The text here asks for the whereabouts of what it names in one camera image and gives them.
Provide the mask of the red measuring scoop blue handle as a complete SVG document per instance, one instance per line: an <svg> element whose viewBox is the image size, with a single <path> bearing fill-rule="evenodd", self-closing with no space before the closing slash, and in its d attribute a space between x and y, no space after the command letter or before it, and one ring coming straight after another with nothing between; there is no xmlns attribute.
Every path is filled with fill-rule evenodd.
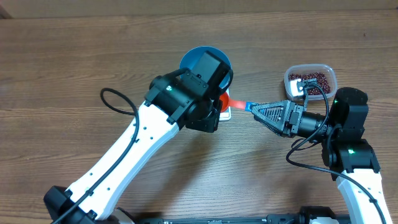
<svg viewBox="0 0 398 224"><path fill-rule="evenodd" d="M227 92L224 92L220 97L219 100L222 102L221 112L225 112L229 107L241 109L244 111L251 112L254 106L257 106L258 103L253 103L249 101L239 101L233 100L229 97Z"/></svg>

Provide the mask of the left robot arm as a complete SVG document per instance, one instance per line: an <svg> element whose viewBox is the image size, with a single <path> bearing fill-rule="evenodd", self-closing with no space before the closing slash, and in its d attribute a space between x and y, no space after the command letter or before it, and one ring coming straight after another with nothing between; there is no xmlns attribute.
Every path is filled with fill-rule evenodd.
<svg viewBox="0 0 398 224"><path fill-rule="evenodd" d="M147 161L182 128L217 130L233 79L229 58L214 47L187 52L176 71L152 80L134 119L104 156L69 187L53 186L44 203L54 223L133 223L116 204Z"/></svg>

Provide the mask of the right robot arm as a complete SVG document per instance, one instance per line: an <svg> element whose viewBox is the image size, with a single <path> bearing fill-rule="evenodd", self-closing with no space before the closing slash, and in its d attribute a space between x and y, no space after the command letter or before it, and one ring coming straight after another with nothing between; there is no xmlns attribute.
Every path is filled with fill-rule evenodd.
<svg viewBox="0 0 398 224"><path fill-rule="evenodd" d="M382 189L381 166L372 146L363 138L368 96L344 87L337 90L324 115L308 112L306 104L290 100L252 107L254 119L278 136L298 139L286 161L294 166L329 173L336 182L350 223L392 223ZM295 162L293 153L305 144L321 144L323 167Z"/></svg>

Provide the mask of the white digital kitchen scale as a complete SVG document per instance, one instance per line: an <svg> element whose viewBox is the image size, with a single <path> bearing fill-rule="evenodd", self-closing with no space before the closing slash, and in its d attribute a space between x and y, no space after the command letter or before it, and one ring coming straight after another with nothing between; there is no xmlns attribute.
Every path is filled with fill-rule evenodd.
<svg viewBox="0 0 398 224"><path fill-rule="evenodd" d="M231 108L228 106L229 90L226 90L221 96L222 109L220 112L220 121L229 121L231 119Z"/></svg>

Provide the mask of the red adzuki beans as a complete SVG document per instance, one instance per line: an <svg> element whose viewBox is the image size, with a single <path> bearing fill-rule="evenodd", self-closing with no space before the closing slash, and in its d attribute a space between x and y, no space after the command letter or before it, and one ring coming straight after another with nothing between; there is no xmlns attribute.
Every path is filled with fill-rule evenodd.
<svg viewBox="0 0 398 224"><path fill-rule="evenodd" d="M321 72L315 72L315 73L304 73L302 75L298 73L291 73L289 76L289 81L295 80L298 78L301 78L302 81L304 80L312 80L316 79L317 80L317 85L323 90L325 94L331 93L331 87L326 79L326 75Z"/></svg>

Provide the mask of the clear plastic food container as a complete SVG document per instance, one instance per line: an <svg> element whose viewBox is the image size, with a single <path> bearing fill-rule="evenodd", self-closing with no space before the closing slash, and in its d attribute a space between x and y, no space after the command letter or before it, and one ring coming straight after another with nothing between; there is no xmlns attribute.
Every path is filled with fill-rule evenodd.
<svg viewBox="0 0 398 224"><path fill-rule="evenodd" d="M327 98L331 98L335 95L338 84L336 80L335 71L328 65L320 64L320 63L313 63L313 64L301 64L301 65L294 65L290 67L284 74L284 85L287 98L292 101L298 101L302 98L299 96L295 96L290 87L290 80L289 76L291 74L296 75L306 75L309 73L323 73L325 75L325 79L327 84L330 87L330 92L326 94Z"/></svg>

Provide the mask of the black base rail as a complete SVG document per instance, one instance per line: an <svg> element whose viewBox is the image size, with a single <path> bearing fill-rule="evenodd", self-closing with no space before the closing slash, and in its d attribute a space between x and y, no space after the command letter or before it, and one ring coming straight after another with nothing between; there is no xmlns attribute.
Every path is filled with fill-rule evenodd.
<svg viewBox="0 0 398 224"><path fill-rule="evenodd" d="M155 213L132 217L138 224L351 224L348 214L335 214L330 207L302 206L297 213L274 213L263 217L160 218Z"/></svg>

